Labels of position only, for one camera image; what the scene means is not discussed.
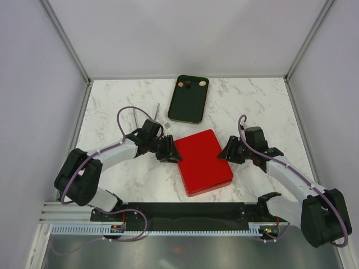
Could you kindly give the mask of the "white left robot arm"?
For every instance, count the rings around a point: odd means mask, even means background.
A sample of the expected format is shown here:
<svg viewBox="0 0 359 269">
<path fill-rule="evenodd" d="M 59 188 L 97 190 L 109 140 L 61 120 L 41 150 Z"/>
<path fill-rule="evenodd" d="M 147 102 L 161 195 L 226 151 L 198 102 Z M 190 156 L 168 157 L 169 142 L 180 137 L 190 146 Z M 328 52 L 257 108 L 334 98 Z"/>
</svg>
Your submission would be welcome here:
<svg viewBox="0 0 359 269">
<path fill-rule="evenodd" d="M 54 181 L 55 189 L 62 193 L 61 203 L 95 207 L 110 221 L 117 221 L 123 213 L 122 201 L 114 193 L 99 187 L 101 174 L 148 152 L 154 153 L 161 163 L 183 160 L 173 136 L 164 135 L 164 127 L 152 119 L 125 135 L 123 141 L 89 152 L 79 148 L 72 150 Z"/>
</svg>

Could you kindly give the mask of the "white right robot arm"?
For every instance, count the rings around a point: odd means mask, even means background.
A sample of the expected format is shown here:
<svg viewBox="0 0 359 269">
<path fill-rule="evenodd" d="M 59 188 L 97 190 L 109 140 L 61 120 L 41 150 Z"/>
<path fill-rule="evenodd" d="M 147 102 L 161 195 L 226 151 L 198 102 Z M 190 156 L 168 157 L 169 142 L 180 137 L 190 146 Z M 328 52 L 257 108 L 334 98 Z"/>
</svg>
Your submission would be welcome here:
<svg viewBox="0 0 359 269">
<path fill-rule="evenodd" d="M 295 201 L 275 192 L 259 197 L 259 219 L 269 221 L 275 216 L 289 222 L 313 247 L 328 243 L 338 248 L 347 246 L 352 228 L 344 195 L 336 188 L 310 182 L 284 153 L 268 146 L 260 127 L 241 130 L 238 137 L 230 136 L 218 158 L 236 164 L 250 160 L 294 196 Z"/>
</svg>

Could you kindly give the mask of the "metal tongs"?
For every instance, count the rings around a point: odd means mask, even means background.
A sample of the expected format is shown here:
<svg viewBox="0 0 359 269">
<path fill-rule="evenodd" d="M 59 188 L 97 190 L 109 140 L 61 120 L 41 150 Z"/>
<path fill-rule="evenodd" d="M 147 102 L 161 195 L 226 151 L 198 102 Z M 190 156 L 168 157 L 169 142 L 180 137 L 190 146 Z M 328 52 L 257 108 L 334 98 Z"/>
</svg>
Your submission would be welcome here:
<svg viewBox="0 0 359 269">
<path fill-rule="evenodd" d="M 153 109 L 153 114 L 150 114 L 147 111 L 134 106 L 132 108 L 132 113 L 133 113 L 133 117 L 134 117 L 135 127 L 139 128 L 139 126 L 140 126 L 138 113 L 142 114 L 145 117 L 145 119 L 151 118 L 153 120 L 157 120 L 159 117 L 159 112 L 160 112 L 160 103 L 157 103 L 157 105 L 155 105 L 155 107 Z"/>
</svg>

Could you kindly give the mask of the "red box lid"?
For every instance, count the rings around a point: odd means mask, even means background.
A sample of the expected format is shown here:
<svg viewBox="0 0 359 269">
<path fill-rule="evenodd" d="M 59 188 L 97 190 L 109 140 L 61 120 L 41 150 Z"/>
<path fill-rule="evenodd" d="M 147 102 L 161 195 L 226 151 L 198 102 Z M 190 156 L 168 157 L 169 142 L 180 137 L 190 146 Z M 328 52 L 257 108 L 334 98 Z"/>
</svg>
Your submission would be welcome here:
<svg viewBox="0 0 359 269">
<path fill-rule="evenodd" d="M 193 197 L 231 184 L 233 172 L 218 158 L 222 148 L 212 129 L 180 138 L 174 142 L 182 160 L 179 172 L 187 196 Z"/>
</svg>

